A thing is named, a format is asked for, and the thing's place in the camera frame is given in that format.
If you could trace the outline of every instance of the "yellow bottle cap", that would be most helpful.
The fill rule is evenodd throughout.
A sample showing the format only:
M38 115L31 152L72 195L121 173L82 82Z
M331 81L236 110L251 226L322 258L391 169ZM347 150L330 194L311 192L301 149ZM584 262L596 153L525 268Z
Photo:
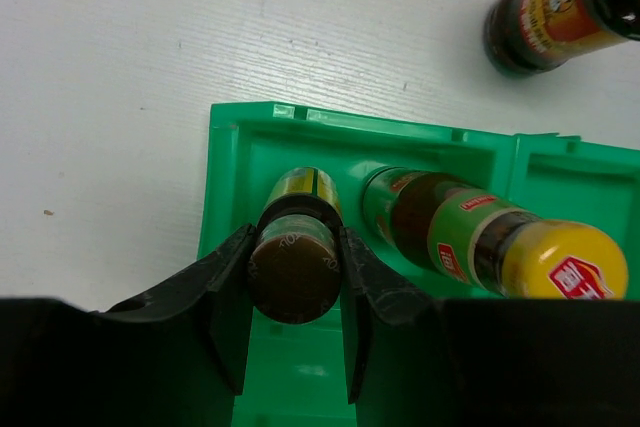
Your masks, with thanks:
M624 254L604 232L577 222L544 220L525 227L507 249L502 285L509 297L622 299Z

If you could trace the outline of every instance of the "condiment bottle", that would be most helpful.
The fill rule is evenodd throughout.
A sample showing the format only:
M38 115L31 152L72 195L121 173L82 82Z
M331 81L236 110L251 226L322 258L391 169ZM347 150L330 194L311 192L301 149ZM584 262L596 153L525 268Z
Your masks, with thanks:
M258 222L247 269L258 310L279 322L301 324L331 308L342 279L334 240L340 225L336 186L325 172L302 167L278 180Z
M640 40L640 0L499 0L484 28L493 63L524 75L626 40Z
M453 175L378 171L363 212L414 264L506 297L619 299L627 290L624 255L605 233L542 219Z

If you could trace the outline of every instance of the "brown bottle cap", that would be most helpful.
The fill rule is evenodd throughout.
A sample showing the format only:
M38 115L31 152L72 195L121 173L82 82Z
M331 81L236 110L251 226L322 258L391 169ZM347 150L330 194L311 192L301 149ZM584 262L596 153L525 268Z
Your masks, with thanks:
M340 292L340 266L331 232L306 215L274 220L258 239L247 279L256 308L267 317L287 324L317 319Z

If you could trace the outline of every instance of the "green label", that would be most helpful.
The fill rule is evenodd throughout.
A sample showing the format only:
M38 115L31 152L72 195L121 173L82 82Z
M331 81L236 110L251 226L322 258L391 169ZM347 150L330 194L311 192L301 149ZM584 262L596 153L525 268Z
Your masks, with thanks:
M427 246L438 270L461 282L486 288L474 268L475 244L495 218L514 210L514 204L481 189L456 192L436 211Z
M316 184L317 184L317 195L321 199L325 200L329 203L342 217L342 207L340 206L340 200L338 198L338 189L336 188L336 184L331 177L326 172L323 172L320 169L316 170Z
M287 172L278 179L278 182L271 190L267 205L288 194L312 194L314 177L315 169L311 167L300 167Z
M399 167L383 170L369 182L362 200L364 218L374 232L389 244L395 245L391 235L391 212L402 189L424 172Z

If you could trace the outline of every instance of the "bottle cap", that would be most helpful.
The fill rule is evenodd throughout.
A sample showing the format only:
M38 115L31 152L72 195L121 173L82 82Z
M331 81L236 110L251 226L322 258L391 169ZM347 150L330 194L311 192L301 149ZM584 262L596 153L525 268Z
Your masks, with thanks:
M306 215L280 217L260 234L247 269L256 308L286 324L325 314L340 292L341 273L331 231Z
M507 249L502 285L509 297L622 299L624 254L604 232L577 222L545 220L523 228Z

